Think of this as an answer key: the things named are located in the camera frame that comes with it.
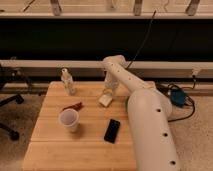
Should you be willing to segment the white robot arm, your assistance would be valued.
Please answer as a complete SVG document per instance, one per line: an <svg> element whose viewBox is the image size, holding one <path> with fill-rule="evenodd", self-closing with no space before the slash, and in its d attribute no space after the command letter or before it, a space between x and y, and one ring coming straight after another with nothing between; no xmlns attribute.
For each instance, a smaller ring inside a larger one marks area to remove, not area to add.
<svg viewBox="0 0 213 171"><path fill-rule="evenodd" d="M181 171L167 120L172 113L170 100L153 84L125 69L125 63L122 55L103 59L105 87L113 89L120 82L130 91L127 114L137 171Z"/></svg>

